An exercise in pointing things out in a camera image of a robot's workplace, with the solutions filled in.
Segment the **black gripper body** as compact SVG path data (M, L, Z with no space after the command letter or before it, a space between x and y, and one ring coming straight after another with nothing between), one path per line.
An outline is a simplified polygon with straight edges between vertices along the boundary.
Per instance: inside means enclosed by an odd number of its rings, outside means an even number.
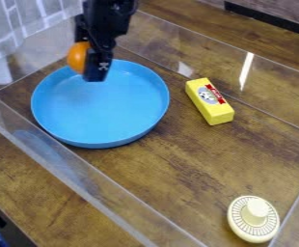
M75 42L87 41L99 52L111 52L116 39L130 30L138 0L83 0L75 16Z

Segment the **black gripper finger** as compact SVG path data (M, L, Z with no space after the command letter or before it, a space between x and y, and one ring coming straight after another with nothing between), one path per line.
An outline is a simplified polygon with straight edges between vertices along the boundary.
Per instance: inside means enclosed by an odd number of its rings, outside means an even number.
M87 50L86 66L83 78L88 82L102 82L106 79L114 54L106 51L95 51L92 48Z

